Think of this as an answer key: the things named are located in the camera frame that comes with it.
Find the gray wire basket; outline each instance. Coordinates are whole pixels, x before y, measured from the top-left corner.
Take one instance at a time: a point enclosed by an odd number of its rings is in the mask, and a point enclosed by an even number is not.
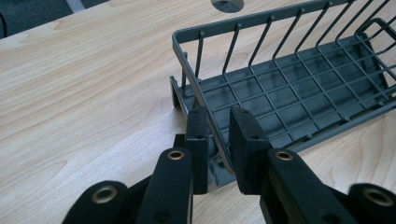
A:
[[[182,67],[180,86],[175,77],[170,78],[174,105],[186,115],[198,105],[207,109],[211,189],[233,180],[228,149],[232,106],[243,107],[255,116],[272,147],[294,151],[313,146],[396,106],[394,57],[390,57],[391,62],[384,60],[396,45],[396,33],[391,28],[396,17],[393,15],[388,21],[379,17],[389,2],[360,1],[355,6],[353,0],[310,1],[174,33],[174,51]],[[353,7],[358,7],[354,10],[357,13],[349,15]],[[327,16],[334,18],[324,27],[321,21]],[[309,28],[297,35],[294,29],[304,17],[313,20]],[[278,37],[272,52],[263,54],[264,58],[270,55],[269,60],[254,63],[260,60],[261,51],[269,49],[261,49],[266,37],[280,33],[279,26],[284,24],[289,26],[283,29],[286,33]],[[345,36],[353,27],[357,28]],[[261,35],[248,53],[247,66],[228,72],[239,36],[244,29],[252,28],[260,29]],[[201,79],[200,70],[203,61],[207,61],[205,42],[216,42],[213,37],[222,35],[230,38],[224,47],[221,70]],[[287,45],[291,39],[299,41],[291,47]],[[377,39],[389,44],[379,49],[373,46]],[[185,43],[196,46],[192,50],[197,55],[193,58],[194,70],[182,49]],[[283,49],[290,53],[278,56]]]

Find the metal grommet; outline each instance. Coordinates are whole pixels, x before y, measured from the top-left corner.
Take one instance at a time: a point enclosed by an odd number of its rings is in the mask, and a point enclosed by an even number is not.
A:
[[[275,155],[278,159],[282,161],[291,161],[293,159],[293,156],[286,151],[278,151]]]
[[[168,153],[168,158],[173,161],[181,160],[184,157],[184,152],[174,150]]]
[[[94,203],[108,203],[113,200],[117,195],[117,190],[111,186],[103,186],[96,190],[92,195],[92,201]]]
[[[372,203],[381,206],[391,207],[394,205],[394,201],[387,194],[378,189],[366,188],[363,190],[363,195]]]

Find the wooden desk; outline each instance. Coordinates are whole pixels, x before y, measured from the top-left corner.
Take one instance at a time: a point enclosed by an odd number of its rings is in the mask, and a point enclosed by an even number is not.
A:
[[[114,0],[1,40],[0,222],[60,223],[89,186],[150,175],[186,123],[171,103],[172,33],[297,1],[245,2],[225,14],[209,0]],[[343,192],[355,182],[396,192],[394,127],[395,111],[301,156]],[[262,223],[259,197],[232,183],[194,197],[193,221]]]

